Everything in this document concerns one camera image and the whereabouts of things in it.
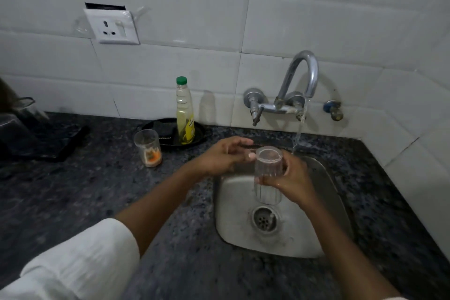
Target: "faucet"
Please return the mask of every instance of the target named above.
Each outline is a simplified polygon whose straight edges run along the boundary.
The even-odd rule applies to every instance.
[[[294,77],[295,71],[302,60],[308,64],[309,81],[304,93],[290,92],[286,94]],[[312,98],[319,80],[319,64],[311,51],[304,50],[295,55],[284,76],[278,96],[273,104],[267,103],[264,93],[258,88],[249,88],[244,92],[244,104],[250,108],[250,114],[253,119],[253,126],[256,126],[261,118],[263,111],[276,114],[295,114],[298,121],[303,117],[303,108],[305,98]]]

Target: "dark speckled countertop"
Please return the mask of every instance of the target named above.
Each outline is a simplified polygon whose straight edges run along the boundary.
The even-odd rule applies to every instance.
[[[141,120],[52,115],[91,132],[66,161],[0,161],[0,288],[37,254],[136,201],[221,138],[289,144],[293,134],[208,127],[197,147],[165,152],[147,169],[132,136]],[[353,212],[357,244],[409,299],[448,299],[450,265],[383,169],[360,141],[303,135],[304,150],[326,161]],[[125,299],[340,299],[325,258],[267,255],[224,243],[205,180],[161,229]]]

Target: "switch plate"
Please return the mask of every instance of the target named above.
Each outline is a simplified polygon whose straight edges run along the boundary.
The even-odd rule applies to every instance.
[[[84,10],[95,38],[103,44],[140,44],[130,11]]]

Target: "white sleeve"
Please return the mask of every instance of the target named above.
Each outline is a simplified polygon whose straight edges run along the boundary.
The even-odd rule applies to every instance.
[[[108,218],[31,260],[0,299],[115,300],[138,265],[134,236]]]

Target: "sink drain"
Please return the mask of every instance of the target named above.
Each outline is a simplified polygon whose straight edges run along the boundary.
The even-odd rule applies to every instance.
[[[253,223],[259,230],[270,233],[277,228],[277,217],[271,209],[261,206],[253,212]]]

